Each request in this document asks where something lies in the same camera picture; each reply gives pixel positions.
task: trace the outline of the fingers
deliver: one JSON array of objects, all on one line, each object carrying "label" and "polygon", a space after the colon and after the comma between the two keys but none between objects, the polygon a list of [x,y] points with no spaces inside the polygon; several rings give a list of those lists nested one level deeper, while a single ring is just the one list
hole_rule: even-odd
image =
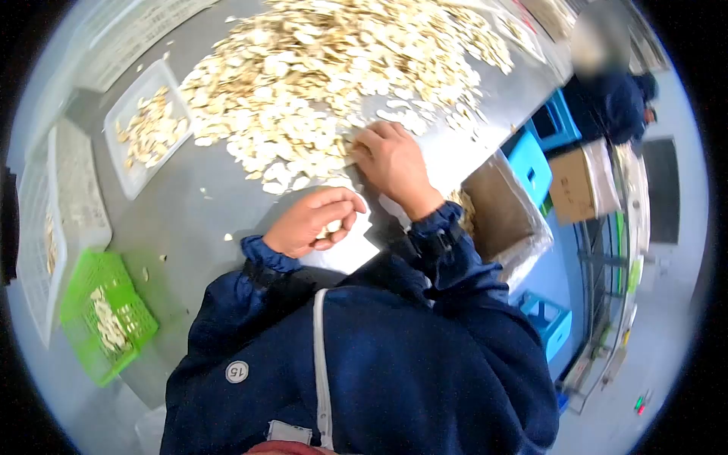
[{"label": "fingers", "polygon": [[354,222],[357,220],[357,213],[351,212],[346,218],[341,220],[341,226],[347,231],[351,231],[354,226]]},{"label": "fingers", "polygon": [[311,225],[313,227],[326,226],[331,221],[343,220],[354,210],[351,201],[339,201],[333,204],[324,205],[313,210]]},{"label": "fingers", "polygon": [[369,175],[374,166],[374,160],[369,153],[369,150],[365,149],[362,145],[357,144],[352,150],[354,154],[354,160],[357,165],[361,168],[365,175]]},{"label": "fingers", "polygon": [[354,210],[359,213],[366,213],[366,205],[356,193],[343,186],[328,186],[308,196],[307,204],[310,208],[318,209],[331,205],[334,202],[348,201],[352,203]]},{"label": "fingers", "polygon": [[316,251],[326,251],[331,249],[331,247],[334,246],[334,243],[330,239],[321,239],[316,240],[316,243],[314,243],[314,250]]},{"label": "fingers", "polygon": [[395,131],[395,132],[396,132],[396,133],[397,133],[398,135],[402,136],[403,138],[411,138],[411,137],[412,137],[412,136],[410,136],[410,134],[409,134],[409,133],[407,132],[407,130],[405,130],[405,128],[404,128],[404,127],[402,126],[402,124],[401,124],[401,123],[399,123],[399,122],[392,122],[392,124],[391,124],[391,125],[392,125],[392,128],[394,129],[394,131]]},{"label": "fingers", "polygon": [[339,229],[338,231],[329,234],[327,238],[317,240],[314,243],[314,249],[316,251],[326,251],[346,238],[348,233],[349,231],[346,229]]},{"label": "fingers", "polygon": [[374,151],[380,147],[381,143],[384,142],[384,139],[373,130],[365,128],[357,134],[357,137],[354,138],[354,142],[362,143],[367,146],[369,150]]},{"label": "fingers", "polygon": [[392,139],[399,136],[399,134],[392,125],[392,123],[380,120],[367,126],[367,129],[374,131],[381,138]]}]

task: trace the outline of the green plastic basket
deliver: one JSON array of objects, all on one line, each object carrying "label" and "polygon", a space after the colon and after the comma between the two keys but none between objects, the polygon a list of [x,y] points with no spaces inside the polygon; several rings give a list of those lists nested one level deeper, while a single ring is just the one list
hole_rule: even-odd
[{"label": "green plastic basket", "polygon": [[[103,287],[111,311],[119,318],[131,347],[111,351],[101,341],[91,293]],[[60,307],[60,323],[86,374],[106,386],[134,360],[159,328],[134,291],[122,257],[116,253],[81,254]]]}]

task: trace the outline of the pile of pumpkin seeds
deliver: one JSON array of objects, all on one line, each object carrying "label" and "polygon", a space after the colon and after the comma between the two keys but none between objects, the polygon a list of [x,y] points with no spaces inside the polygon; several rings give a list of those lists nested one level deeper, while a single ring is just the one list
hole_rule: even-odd
[{"label": "pile of pumpkin seeds", "polygon": [[247,178],[263,178],[269,193],[341,177],[351,162],[351,129],[366,124],[362,96],[397,97],[388,107],[404,111],[377,115],[416,135],[437,109],[458,105],[447,123],[477,139],[475,117],[460,101],[477,110],[480,74],[465,53],[505,74],[513,68],[503,38],[465,7],[432,0],[267,3],[268,12],[226,20],[235,27],[180,89],[194,114],[195,143],[227,139]]}]

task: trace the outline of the cardboard box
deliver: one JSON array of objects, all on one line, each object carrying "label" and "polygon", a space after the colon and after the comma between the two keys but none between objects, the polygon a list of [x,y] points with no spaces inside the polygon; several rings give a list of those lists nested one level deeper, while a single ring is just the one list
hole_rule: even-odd
[{"label": "cardboard box", "polygon": [[549,195],[562,225],[598,218],[620,209],[612,164],[604,141],[549,160]]}]

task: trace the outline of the plastic crate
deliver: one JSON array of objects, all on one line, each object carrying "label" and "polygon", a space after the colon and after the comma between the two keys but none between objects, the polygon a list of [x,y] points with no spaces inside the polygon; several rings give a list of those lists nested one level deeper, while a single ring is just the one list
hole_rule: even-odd
[{"label": "plastic crate", "polygon": [[[129,340],[130,348],[126,351],[111,351],[101,341],[91,299],[91,293],[98,288],[103,288],[111,311]],[[86,374],[101,387],[139,355],[159,328],[135,292],[121,256],[90,250],[81,254],[68,283],[60,306],[60,323]]]},{"label": "plastic crate", "polygon": [[106,92],[150,47],[219,0],[103,0],[74,34],[88,49],[76,85]]},{"label": "plastic crate", "polygon": [[58,198],[63,231],[80,251],[104,251],[111,242],[111,224],[103,205],[91,140],[75,124],[61,118],[49,134],[48,166],[51,195]]},{"label": "plastic crate", "polygon": [[[23,287],[36,329],[47,348],[56,321],[56,301],[66,268],[68,246],[61,229],[58,198],[50,197],[48,153],[38,153],[25,165],[20,179],[20,244],[17,276]],[[47,269],[48,249],[45,239],[46,214],[53,219],[53,239],[58,253],[53,274]]]},{"label": "plastic crate", "polygon": [[[169,148],[167,154],[164,155],[156,166],[147,169],[143,164],[135,162],[130,169],[127,169],[124,167],[124,162],[129,157],[129,143],[120,143],[116,139],[116,122],[121,123],[122,128],[126,128],[132,116],[139,113],[139,109],[137,108],[139,98],[152,98],[154,97],[154,93],[165,85],[169,87],[169,92],[167,92],[166,97],[168,102],[172,102],[172,117],[175,119],[182,116],[186,117],[189,121],[187,132]],[[182,98],[178,87],[179,83],[175,79],[175,75],[170,70],[170,67],[165,61],[157,60],[131,84],[103,120],[104,136],[106,138],[108,152],[111,154],[111,163],[114,165],[116,175],[119,177],[122,191],[129,200],[136,199],[146,184],[154,177],[154,174],[162,168],[182,143],[192,135],[192,111],[187,106],[187,102]]]}]

